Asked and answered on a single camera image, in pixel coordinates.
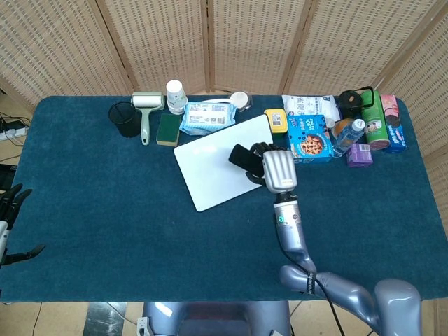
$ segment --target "water bottle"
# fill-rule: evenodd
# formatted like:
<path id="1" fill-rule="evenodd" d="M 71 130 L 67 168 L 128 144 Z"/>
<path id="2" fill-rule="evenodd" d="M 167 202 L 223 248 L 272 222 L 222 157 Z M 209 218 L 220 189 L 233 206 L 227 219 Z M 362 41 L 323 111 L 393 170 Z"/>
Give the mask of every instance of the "water bottle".
<path id="1" fill-rule="evenodd" d="M 357 142 L 364 134 L 365 122 L 362 119 L 356 119 L 351 124 L 346 125 L 337 135 L 333 151 L 335 157 L 341 157 L 348 151 L 351 145 Z"/>

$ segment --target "wooden frame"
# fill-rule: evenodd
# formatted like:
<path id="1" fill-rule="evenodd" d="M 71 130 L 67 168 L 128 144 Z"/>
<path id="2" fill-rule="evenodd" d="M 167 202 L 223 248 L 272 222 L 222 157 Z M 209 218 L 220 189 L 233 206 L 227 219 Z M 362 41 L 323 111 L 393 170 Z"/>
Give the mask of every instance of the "wooden frame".
<path id="1" fill-rule="evenodd" d="M 374 79 L 372 86 L 379 89 L 386 86 L 386 84 L 412 56 L 420 44 L 432 32 L 434 27 L 437 26 L 446 15 L 448 15 L 448 2 L 446 0 L 437 0 L 434 6 L 428 11 L 414 31 L 409 35 L 401 48 L 398 49 L 392 59 Z"/>
<path id="2" fill-rule="evenodd" d="M 115 28 L 115 25 L 113 24 L 106 3 L 104 2 L 104 0 L 87 0 L 87 2 L 92 7 L 93 13 L 97 18 L 98 25 L 103 31 L 104 37 L 109 44 L 109 47 L 117 52 L 118 59 L 120 60 L 120 68 L 123 68 L 125 78 L 128 78 L 131 84 L 132 91 L 130 93 L 132 94 L 133 91 L 140 91 L 140 85 L 137 82 L 134 72 L 132 72 L 131 64 L 126 56 L 125 49 L 121 44 L 120 37 Z"/>
<path id="3" fill-rule="evenodd" d="M 212 9 L 210 7 L 210 1 L 201 0 L 201 21 L 202 21 L 202 48 L 204 49 L 204 75 L 205 75 L 205 91 L 210 92 L 213 85 L 211 84 L 211 41 L 210 35 L 213 37 L 213 17 Z"/>
<path id="4" fill-rule="evenodd" d="M 300 56 L 302 55 L 305 41 L 307 40 L 309 27 L 313 20 L 314 14 L 316 13 L 318 4 L 319 0 L 305 1 L 299 25 L 297 26 L 297 31 L 294 35 L 293 44 L 291 46 L 288 58 L 286 59 L 285 69 L 280 80 L 279 90 L 277 92 L 279 95 L 289 91 L 291 88 L 291 82 L 293 81 L 297 70 L 297 65 L 299 64 Z"/>

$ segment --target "black cup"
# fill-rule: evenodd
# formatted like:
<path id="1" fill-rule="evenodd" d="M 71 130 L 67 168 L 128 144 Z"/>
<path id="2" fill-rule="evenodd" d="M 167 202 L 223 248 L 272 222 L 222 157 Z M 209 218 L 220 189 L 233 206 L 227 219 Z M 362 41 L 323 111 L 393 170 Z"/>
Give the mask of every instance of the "black cup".
<path id="1" fill-rule="evenodd" d="M 109 119 L 124 137 L 132 138 L 140 134 L 141 114 L 133 103 L 121 101 L 112 105 L 109 109 Z"/>

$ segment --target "green can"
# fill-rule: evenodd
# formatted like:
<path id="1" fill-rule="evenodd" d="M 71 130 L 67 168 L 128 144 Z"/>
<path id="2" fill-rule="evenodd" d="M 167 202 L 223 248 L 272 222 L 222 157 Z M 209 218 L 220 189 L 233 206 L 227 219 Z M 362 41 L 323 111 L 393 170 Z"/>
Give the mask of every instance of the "green can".
<path id="1" fill-rule="evenodd" d="M 378 91 L 365 91 L 361 94 L 363 105 L 373 105 L 363 108 L 363 119 L 365 121 L 365 137 L 370 144 L 370 150 L 383 149 L 391 143 L 387 135 L 386 121 L 384 119 L 383 106 Z"/>

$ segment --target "white whiteboard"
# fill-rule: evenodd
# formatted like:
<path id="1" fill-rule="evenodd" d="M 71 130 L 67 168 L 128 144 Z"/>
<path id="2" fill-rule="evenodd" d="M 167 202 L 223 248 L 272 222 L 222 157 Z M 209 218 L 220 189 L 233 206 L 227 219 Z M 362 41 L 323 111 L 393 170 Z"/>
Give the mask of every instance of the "white whiteboard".
<path id="1" fill-rule="evenodd" d="M 247 179 L 243 169 L 229 162 L 236 144 L 250 149 L 256 142 L 272 143 L 265 114 L 174 149 L 196 210 L 210 209 L 260 187 Z"/>

